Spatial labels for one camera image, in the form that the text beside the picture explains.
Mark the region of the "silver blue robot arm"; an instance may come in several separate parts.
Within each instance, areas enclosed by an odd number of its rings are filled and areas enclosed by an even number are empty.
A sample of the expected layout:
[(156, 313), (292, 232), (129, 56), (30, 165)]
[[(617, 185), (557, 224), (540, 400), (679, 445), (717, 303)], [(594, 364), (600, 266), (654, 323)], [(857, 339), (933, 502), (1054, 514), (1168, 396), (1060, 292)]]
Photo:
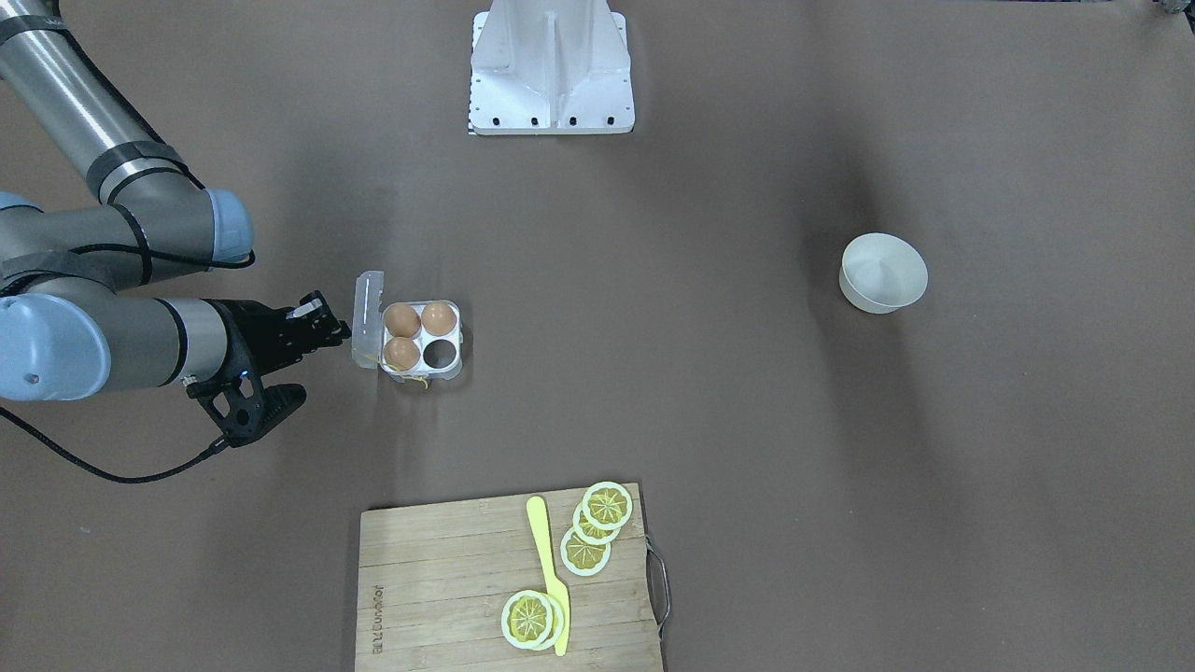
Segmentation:
[(133, 294), (253, 264), (252, 218), (115, 88), (55, 1), (5, 1), (4, 81), (94, 197), (48, 212), (4, 194), (4, 399), (237, 387), (347, 341), (350, 328), (317, 292), (282, 308)]

